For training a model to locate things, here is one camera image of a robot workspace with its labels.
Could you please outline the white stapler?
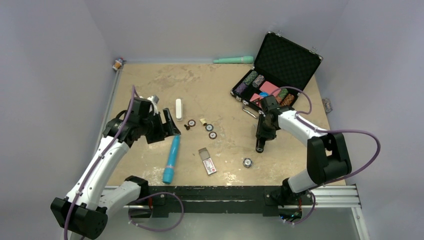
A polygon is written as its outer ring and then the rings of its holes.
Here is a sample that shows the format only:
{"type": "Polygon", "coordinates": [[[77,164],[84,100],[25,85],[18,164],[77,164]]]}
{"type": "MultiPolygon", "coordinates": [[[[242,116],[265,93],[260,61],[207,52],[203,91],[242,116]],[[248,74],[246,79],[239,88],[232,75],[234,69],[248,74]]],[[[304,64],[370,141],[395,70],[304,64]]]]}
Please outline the white stapler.
{"type": "Polygon", "coordinates": [[[182,106],[182,100],[180,98],[177,98],[175,100],[175,117],[177,121],[183,120],[183,106],[182,106]]]}

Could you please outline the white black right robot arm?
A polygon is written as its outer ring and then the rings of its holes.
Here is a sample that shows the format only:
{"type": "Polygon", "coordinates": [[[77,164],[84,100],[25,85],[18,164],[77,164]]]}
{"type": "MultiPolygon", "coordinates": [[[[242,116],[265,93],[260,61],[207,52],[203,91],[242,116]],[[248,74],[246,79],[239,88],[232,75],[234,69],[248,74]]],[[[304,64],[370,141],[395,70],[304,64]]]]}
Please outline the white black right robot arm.
{"type": "Polygon", "coordinates": [[[344,135],[328,133],[301,117],[291,106],[281,106],[273,95],[260,100],[261,114],[256,129],[257,153],[262,153],[267,141],[285,130],[306,147],[306,168],[282,181],[280,190],[270,197],[281,206],[298,201],[314,187],[344,177],[352,165],[344,135]]]}

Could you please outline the staples cardboard box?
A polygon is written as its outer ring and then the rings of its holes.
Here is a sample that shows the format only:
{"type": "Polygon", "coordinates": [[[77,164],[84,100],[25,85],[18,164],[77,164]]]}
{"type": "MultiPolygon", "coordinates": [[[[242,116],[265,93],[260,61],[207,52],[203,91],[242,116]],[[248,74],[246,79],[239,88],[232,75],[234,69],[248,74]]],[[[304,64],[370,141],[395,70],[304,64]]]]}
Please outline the staples cardboard box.
{"type": "Polygon", "coordinates": [[[201,161],[204,165],[206,173],[208,175],[212,175],[212,174],[216,173],[217,168],[215,167],[215,164],[214,164],[207,148],[204,147],[204,148],[199,149],[198,154],[199,154],[201,161]]]}

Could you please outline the pink card deck lower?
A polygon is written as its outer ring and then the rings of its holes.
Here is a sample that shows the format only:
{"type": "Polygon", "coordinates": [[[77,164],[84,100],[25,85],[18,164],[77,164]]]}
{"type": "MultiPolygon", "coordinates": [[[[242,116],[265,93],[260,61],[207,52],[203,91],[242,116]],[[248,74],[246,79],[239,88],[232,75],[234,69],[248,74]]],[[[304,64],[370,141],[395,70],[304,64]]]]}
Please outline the pink card deck lower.
{"type": "Polygon", "coordinates": [[[254,93],[249,101],[252,102],[252,103],[258,103],[261,98],[262,97],[259,94],[254,93]]]}

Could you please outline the pink card deck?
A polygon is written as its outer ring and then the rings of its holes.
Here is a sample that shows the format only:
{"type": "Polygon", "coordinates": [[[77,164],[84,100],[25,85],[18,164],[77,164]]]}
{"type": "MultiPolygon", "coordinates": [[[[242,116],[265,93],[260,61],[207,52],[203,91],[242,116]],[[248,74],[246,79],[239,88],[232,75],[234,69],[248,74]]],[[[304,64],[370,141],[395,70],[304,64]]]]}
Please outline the pink card deck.
{"type": "Polygon", "coordinates": [[[268,95],[274,95],[277,96],[281,89],[277,87],[276,85],[272,84],[269,81],[264,81],[262,85],[260,86],[259,90],[261,92],[267,93],[268,95]]]}
{"type": "Polygon", "coordinates": [[[261,98],[262,97],[259,94],[254,93],[249,101],[252,102],[252,103],[258,103],[261,98]]]}

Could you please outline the brown poker chip upper left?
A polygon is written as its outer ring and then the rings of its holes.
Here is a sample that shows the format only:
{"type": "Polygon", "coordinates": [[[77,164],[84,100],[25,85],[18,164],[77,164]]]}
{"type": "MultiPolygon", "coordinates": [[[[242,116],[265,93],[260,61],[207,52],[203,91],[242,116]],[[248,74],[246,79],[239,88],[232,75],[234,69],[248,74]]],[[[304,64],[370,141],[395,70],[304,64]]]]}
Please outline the brown poker chip upper left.
{"type": "Polygon", "coordinates": [[[187,126],[190,127],[190,128],[194,127],[195,125],[196,125],[196,121],[193,120],[193,119],[191,119],[187,122],[187,126]]]}

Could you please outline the pink card deck upper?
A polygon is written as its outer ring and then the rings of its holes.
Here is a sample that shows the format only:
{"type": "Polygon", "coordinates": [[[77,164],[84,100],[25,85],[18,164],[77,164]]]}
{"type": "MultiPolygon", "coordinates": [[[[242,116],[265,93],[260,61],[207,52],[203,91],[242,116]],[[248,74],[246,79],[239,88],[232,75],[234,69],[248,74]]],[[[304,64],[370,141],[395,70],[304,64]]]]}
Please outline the pink card deck upper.
{"type": "Polygon", "coordinates": [[[259,90],[261,92],[267,93],[268,95],[274,95],[277,96],[281,89],[277,87],[276,85],[272,84],[269,81],[264,81],[262,85],[260,86],[259,90]]]}

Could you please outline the small beige block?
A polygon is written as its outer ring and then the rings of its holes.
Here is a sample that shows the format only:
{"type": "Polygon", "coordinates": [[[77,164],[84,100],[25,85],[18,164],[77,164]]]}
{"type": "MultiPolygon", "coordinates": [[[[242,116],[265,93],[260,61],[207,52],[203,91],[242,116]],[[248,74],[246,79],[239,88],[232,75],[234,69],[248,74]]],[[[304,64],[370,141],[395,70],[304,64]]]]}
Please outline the small beige block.
{"type": "Polygon", "coordinates": [[[202,124],[203,126],[206,126],[206,125],[207,125],[207,121],[206,121],[206,119],[205,119],[205,118],[200,118],[199,120],[200,120],[200,122],[201,122],[201,124],[202,124]]]}

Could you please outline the blue cylindrical tool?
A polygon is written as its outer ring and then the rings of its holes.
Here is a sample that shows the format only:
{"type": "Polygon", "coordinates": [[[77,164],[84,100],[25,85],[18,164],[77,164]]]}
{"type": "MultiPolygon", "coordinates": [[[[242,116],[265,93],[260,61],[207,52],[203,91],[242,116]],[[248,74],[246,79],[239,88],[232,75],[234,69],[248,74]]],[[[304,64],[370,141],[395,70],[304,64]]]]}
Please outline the blue cylindrical tool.
{"type": "Polygon", "coordinates": [[[162,175],[162,182],[165,184],[171,184],[173,181],[180,142],[181,142],[180,135],[176,135],[172,140],[168,159],[167,159],[166,166],[164,168],[163,175],[162,175]]]}

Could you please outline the black poker chip case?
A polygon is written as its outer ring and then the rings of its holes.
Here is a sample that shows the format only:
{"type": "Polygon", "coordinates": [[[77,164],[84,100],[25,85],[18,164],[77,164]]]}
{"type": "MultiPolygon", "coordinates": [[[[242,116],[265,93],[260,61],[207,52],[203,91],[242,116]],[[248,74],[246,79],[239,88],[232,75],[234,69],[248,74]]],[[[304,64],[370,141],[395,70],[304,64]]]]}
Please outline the black poker chip case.
{"type": "Polygon", "coordinates": [[[261,110],[260,101],[250,102],[253,94],[262,93],[259,88],[268,81],[281,91],[276,97],[280,105],[292,106],[297,89],[304,90],[319,68],[323,58],[283,36],[268,32],[261,44],[251,69],[230,90],[230,94],[255,111],[261,110]]]}

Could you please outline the small patterned object right edge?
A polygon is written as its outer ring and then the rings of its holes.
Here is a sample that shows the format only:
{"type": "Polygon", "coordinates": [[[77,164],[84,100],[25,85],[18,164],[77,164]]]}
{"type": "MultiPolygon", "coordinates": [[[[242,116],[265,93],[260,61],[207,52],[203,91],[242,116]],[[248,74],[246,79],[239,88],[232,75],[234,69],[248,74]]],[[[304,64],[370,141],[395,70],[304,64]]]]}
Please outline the small patterned object right edge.
{"type": "Polygon", "coordinates": [[[331,100],[329,98],[323,98],[321,101],[322,101],[322,105],[323,105],[325,113],[326,114],[331,113],[333,111],[331,100]]]}

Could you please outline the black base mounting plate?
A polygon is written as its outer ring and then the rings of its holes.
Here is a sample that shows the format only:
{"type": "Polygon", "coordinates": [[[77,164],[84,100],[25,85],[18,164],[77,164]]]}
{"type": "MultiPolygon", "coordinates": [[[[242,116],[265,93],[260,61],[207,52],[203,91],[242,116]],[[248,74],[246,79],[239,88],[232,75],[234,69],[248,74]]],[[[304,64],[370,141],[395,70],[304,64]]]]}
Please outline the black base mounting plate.
{"type": "Polygon", "coordinates": [[[150,186],[150,198],[131,201],[128,207],[152,211],[154,218],[170,213],[186,214],[260,214],[278,217],[312,204],[304,193],[283,200],[279,185],[256,186],[150,186]]]}

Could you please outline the mint green microphone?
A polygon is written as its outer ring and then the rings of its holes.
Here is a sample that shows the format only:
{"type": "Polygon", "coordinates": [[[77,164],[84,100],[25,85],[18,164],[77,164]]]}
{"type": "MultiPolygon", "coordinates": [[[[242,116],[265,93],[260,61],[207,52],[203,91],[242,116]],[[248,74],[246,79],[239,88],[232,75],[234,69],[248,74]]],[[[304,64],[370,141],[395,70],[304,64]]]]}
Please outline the mint green microphone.
{"type": "Polygon", "coordinates": [[[227,57],[214,59],[214,64],[253,64],[255,61],[253,56],[227,57]]]}

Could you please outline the small colourful toy figure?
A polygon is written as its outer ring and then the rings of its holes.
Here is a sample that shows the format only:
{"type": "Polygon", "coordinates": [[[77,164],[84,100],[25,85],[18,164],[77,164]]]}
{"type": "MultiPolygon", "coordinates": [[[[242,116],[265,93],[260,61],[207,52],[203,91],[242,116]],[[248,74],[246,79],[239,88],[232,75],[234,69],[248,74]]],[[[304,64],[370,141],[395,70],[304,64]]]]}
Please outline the small colourful toy figure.
{"type": "Polygon", "coordinates": [[[126,62],[126,61],[125,61],[122,57],[117,58],[117,59],[115,60],[114,64],[112,65],[112,68],[113,68],[115,71],[118,71],[120,68],[122,68],[122,67],[124,66],[125,62],[126,62]]]}

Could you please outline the aluminium frame rail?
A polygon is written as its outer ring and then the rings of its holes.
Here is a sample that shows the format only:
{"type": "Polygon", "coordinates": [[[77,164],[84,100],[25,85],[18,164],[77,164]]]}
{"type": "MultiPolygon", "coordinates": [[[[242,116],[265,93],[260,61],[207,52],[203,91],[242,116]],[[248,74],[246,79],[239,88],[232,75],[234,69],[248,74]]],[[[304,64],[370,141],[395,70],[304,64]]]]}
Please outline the aluminium frame rail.
{"type": "MultiPolygon", "coordinates": [[[[133,97],[138,97],[135,89],[131,91],[131,99],[133,97]]],[[[161,112],[162,122],[165,122],[164,114],[161,112]]],[[[341,133],[339,131],[328,131],[328,133],[336,134],[341,133]]],[[[104,188],[103,194],[106,195],[112,192],[114,189],[106,191],[106,186],[104,188]]],[[[307,205],[312,209],[315,208],[359,208],[361,203],[358,195],[358,191],[353,186],[347,185],[327,185],[325,183],[316,186],[308,191],[305,194],[311,196],[312,203],[307,205]]]]}

